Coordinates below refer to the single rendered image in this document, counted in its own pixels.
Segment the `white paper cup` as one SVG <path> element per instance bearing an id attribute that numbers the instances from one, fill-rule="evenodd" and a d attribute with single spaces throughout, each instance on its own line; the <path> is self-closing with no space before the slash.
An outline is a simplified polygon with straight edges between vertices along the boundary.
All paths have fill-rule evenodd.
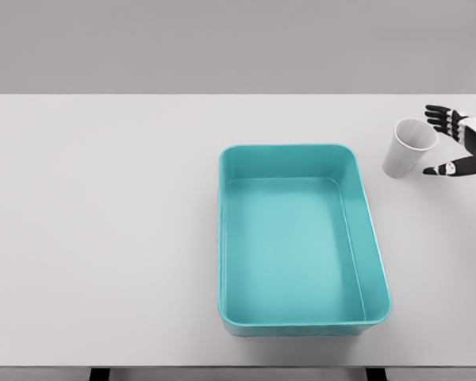
<path id="1" fill-rule="evenodd" d="M 383 172 L 394 179 L 407 176 L 437 142 L 437 132 L 427 122 L 412 118 L 398 121 L 393 127 L 392 141 L 382 165 Z"/>

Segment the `teal rectangular basket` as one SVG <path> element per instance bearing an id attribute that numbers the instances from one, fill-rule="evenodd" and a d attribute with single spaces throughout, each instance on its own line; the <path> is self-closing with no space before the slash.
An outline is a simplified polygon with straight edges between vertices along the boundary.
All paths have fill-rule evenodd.
<path id="1" fill-rule="evenodd" d="M 235 337 L 355 336 L 389 317 L 349 147 L 239 144 L 220 154 L 217 309 Z"/>

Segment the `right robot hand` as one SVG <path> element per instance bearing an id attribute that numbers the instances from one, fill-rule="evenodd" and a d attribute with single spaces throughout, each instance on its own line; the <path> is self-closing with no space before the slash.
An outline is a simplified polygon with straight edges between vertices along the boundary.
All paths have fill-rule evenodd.
<path id="1" fill-rule="evenodd" d="M 424 175 L 463 177 L 476 175 L 476 117 L 460 114 L 445 106 L 426 105 L 427 123 L 438 133 L 462 145 L 469 156 L 435 167 L 426 167 Z"/>

